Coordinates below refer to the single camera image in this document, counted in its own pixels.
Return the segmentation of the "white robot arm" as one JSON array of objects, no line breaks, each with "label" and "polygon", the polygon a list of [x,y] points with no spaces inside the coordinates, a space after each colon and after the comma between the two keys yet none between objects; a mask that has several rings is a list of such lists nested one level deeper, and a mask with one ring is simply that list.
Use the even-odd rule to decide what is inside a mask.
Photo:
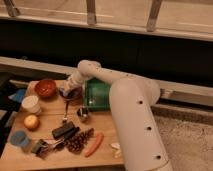
[{"label": "white robot arm", "polygon": [[158,84],[149,78],[102,68],[81,60],[63,82],[68,95],[85,81],[96,78],[110,84],[109,103],[127,171],[173,171],[151,106],[160,97]]}]

